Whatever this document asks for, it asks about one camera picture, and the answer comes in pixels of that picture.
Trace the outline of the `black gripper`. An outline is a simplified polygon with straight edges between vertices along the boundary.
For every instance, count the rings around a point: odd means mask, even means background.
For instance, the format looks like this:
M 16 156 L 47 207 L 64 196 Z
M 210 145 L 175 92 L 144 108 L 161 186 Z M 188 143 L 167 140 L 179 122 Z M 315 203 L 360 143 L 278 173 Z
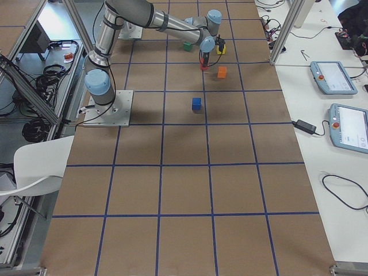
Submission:
M 201 65 L 209 65 L 209 52 L 203 52 L 202 50 L 199 51 L 199 60 Z

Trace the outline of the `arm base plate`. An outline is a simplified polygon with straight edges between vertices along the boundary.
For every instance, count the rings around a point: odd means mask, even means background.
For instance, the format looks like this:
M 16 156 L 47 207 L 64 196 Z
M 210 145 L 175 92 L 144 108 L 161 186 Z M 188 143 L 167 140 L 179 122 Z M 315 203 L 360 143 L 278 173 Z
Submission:
M 125 22 L 120 30 L 120 34 L 118 36 L 119 40 L 135 40 L 141 39 L 143 28 L 130 22 Z
M 117 90 L 112 107 L 96 105 L 92 96 L 85 113 L 84 127 L 128 127 L 131 117 L 133 90 Z

